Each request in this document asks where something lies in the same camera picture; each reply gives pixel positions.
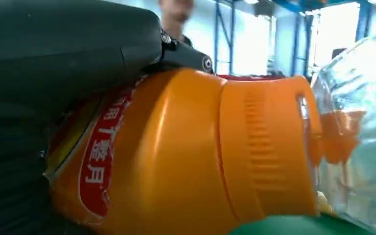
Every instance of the bottle label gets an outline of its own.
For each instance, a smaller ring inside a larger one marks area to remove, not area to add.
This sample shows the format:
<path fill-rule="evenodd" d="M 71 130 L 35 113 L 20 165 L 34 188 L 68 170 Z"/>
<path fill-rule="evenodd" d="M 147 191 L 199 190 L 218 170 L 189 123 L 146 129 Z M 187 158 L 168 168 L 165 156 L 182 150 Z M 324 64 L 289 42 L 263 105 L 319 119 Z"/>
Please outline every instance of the bottle label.
<path fill-rule="evenodd" d="M 78 199 L 62 200 L 77 201 L 97 219 L 107 215 L 114 140 L 135 89 L 116 89 L 81 101 L 66 115 L 50 143 L 44 175 L 53 187 L 63 185 L 56 189 L 59 195 L 78 195 Z"/>
<path fill-rule="evenodd" d="M 98 116 L 87 143 L 79 174 L 79 197 L 97 216 L 107 214 L 107 189 L 112 175 L 113 143 L 125 109 L 132 102 L 132 91 L 120 96 Z"/>

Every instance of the green surface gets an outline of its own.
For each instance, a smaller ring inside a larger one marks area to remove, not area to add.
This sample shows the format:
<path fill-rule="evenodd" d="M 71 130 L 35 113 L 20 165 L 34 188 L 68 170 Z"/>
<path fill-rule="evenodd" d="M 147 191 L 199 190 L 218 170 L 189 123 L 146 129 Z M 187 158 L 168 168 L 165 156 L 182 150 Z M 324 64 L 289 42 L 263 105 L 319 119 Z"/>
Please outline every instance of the green surface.
<path fill-rule="evenodd" d="M 244 225 L 230 235 L 372 235 L 343 220 L 323 215 L 320 218 L 273 216 L 264 221 Z"/>

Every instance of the metal screw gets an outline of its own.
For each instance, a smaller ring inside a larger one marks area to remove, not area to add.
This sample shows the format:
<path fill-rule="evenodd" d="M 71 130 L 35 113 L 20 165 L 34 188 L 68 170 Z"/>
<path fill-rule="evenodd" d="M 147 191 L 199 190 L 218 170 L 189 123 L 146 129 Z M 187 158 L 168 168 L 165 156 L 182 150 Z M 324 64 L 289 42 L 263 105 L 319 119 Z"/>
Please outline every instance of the metal screw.
<path fill-rule="evenodd" d="M 167 35 L 166 33 L 162 33 L 161 39 L 162 39 L 162 42 L 164 42 L 166 44 L 170 44 L 171 41 L 172 41 L 171 37 L 169 35 Z"/>
<path fill-rule="evenodd" d="M 205 70 L 209 70 L 209 69 L 211 69 L 211 67 L 212 67 L 211 59 L 208 58 L 208 57 L 206 57 L 206 58 L 204 59 L 203 66 L 204 66 L 204 69 L 205 69 Z"/>

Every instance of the person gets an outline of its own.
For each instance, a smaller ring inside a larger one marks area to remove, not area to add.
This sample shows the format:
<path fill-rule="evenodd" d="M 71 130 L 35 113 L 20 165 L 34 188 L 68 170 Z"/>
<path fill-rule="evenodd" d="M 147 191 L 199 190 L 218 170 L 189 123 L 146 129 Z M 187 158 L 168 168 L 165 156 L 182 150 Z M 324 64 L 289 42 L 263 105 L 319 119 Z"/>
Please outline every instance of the person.
<path fill-rule="evenodd" d="M 159 0 L 159 6 L 163 29 L 172 38 L 192 47 L 191 40 L 183 34 L 183 30 L 194 8 L 194 0 Z"/>

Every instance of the clear plastic bag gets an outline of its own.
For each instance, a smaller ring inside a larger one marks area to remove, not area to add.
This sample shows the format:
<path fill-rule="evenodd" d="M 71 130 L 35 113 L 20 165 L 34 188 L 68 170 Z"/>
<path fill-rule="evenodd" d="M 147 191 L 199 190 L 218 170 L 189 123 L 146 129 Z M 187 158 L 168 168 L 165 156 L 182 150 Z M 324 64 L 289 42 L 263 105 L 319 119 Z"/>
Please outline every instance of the clear plastic bag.
<path fill-rule="evenodd" d="M 312 88 L 325 136 L 319 190 L 337 216 L 376 232 L 376 36 L 337 56 Z"/>

